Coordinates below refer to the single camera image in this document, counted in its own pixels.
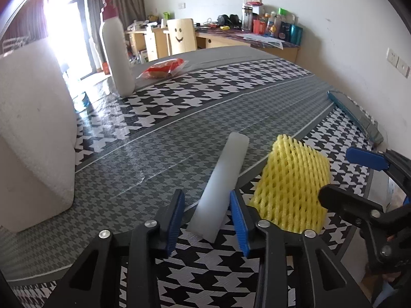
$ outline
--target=black and white pattern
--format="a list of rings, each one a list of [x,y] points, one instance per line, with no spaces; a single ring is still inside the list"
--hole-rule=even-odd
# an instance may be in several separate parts
[[[363,196],[369,169],[352,165],[345,160],[348,147],[371,149],[370,143],[338,108],[334,109],[304,139],[303,142],[327,156],[331,164],[332,183]],[[245,184],[240,190],[250,199],[260,179]],[[351,224],[335,213],[327,213],[322,239],[335,254],[338,253]],[[216,242],[187,232],[182,226],[176,251],[167,260],[157,260],[158,286],[162,307],[252,307],[254,304],[258,259],[243,257],[230,212],[218,233]],[[298,279],[293,259],[287,257],[288,306],[295,306],[295,287]],[[55,283],[15,287],[13,290],[26,307],[41,307]],[[127,264],[120,277],[120,307],[126,307]]]
[[[76,163],[186,110],[239,91],[309,74],[287,60],[271,59],[204,69],[156,83],[99,110],[91,108],[79,114]]]
[[[56,282],[13,287],[14,294],[25,308],[40,308],[56,287]]]

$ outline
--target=red plastic packaging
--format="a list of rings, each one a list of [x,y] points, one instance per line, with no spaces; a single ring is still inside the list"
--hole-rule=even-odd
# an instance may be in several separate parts
[[[158,62],[147,68],[139,77],[145,79],[160,79],[175,76],[182,70],[186,63],[187,61],[184,61],[181,58]]]

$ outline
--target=electrical socket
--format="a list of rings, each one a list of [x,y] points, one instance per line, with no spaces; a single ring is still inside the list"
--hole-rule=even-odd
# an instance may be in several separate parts
[[[389,61],[389,63],[391,63],[391,65],[396,67],[398,63],[398,59],[399,59],[398,54],[396,54],[392,49],[388,48],[387,60]]]
[[[399,70],[399,72],[404,75],[406,78],[408,77],[408,72],[410,70],[410,67],[405,63],[404,60],[402,60],[401,58],[398,60],[398,65],[397,65],[397,69]]]

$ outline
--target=white wall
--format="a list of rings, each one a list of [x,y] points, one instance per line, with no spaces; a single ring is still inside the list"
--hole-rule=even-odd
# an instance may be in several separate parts
[[[146,13],[204,22],[241,13],[243,0],[144,0]],[[178,10],[185,2],[186,9]],[[411,65],[411,35],[387,0],[263,0],[304,27],[297,64],[352,96],[387,130],[389,146],[411,158],[411,76],[386,61],[392,48]]]

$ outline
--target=paper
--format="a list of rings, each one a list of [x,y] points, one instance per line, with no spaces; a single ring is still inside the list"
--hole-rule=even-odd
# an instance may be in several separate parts
[[[277,47],[283,50],[283,46],[282,46],[283,41],[281,39],[277,39],[273,37],[264,37],[260,35],[254,35],[254,34],[241,34],[237,36],[243,37],[244,39],[247,39],[250,41],[266,43],[266,44],[272,45],[273,47]]]

